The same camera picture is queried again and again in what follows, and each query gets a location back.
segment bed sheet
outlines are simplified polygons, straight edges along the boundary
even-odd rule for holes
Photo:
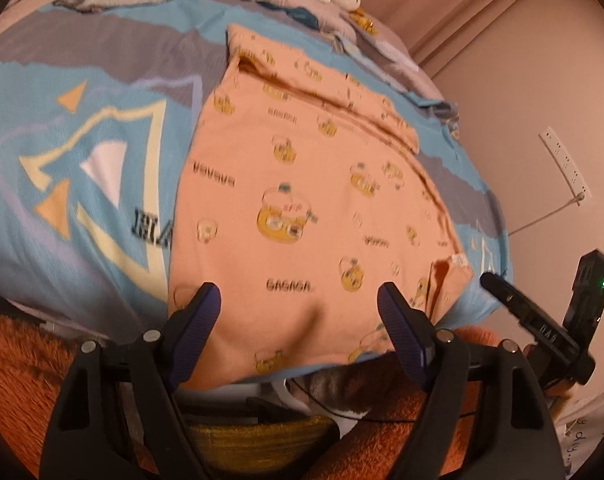
[[[166,318],[180,170],[239,23],[389,97],[420,140],[476,275],[511,275],[500,207],[429,103],[403,96],[284,12],[173,0],[100,14],[47,5],[0,35],[0,295],[131,340]],[[497,304],[476,278],[442,326]]]

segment pink wall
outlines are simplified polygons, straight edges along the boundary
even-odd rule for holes
[[[515,283],[562,320],[579,257],[604,252],[604,11],[595,0],[519,0],[435,78],[460,105],[462,143],[502,202],[509,230],[568,202],[538,134],[551,126],[591,189],[590,202],[511,237]],[[486,325],[524,344],[506,311]],[[592,344],[604,387],[604,317]]]

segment metal bolt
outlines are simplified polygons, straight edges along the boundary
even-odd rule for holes
[[[451,330],[447,330],[443,328],[442,330],[438,330],[435,337],[437,337],[443,343],[450,343],[455,339],[455,334],[451,332]]]
[[[515,341],[511,341],[510,339],[505,339],[502,342],[502,348],[504,348],[510,354],[515,354],[515,352],[520,349],[518,344]]]
[[[95,344],[95,341],[85,341],[82,343],[82,346],[80,346],[80,350],[83,354],[90,354],[96,348],[97,345]]]
[[[153,342],[157,341],[158,339],[160,339],[161,337],[162,337],[162,334],[160,333],[159,330],[147,330],[146,332],[144,332],[142,339],[144,339],[144,341],[146,341],[147,343],[153,343]]]

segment black cable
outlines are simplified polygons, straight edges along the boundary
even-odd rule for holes
[[[330,410],[325,405],[323,405],[323,403],[320,402],[319,400],[317,400],[313,395],[311,395],[310,392],[306,391],[302,386],[300,386],[300,384],[298,384],[298,382],[295,379],[291,379],[290,381],[293,384],[295,384],[295,386],[297,386],[309,399],[311,399],[312,402],[316,403],[318,406],[320,406],[320,408],[322,408],[327,413],[330,413],[333,416],[339,416],[340,418],[345,418],[346,420],[357,420],[358,422],[373,422],[375,424],[415,424],[417,422],[417,419],[384,420],[381,418],[359,418],[357,416],[342,415],[340,413],[334,412],[333,410]],[[465,418],[465,417],[472,416],[475,414],[476,414],[476,412],[462,413],[462,415],[460,415],[460,418]]]

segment white power strip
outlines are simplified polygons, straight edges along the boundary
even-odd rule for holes
[[[560,168],[560,171],[564,175],[566,183],[571,188],[573,197],[577,198],[580,193],[584,193],[584,199],[578,201],[578,205],[580,205],[591,196],[591,192],[586,186],[586,182],[571,158],[571,155],[552,128],[549,127],[542,132],[540,134],[540,139],[542,139],[542,142],[544,142],[544,145],[548,148],[549,153],[551,153],[551,156],[557,163],[557,167]]]

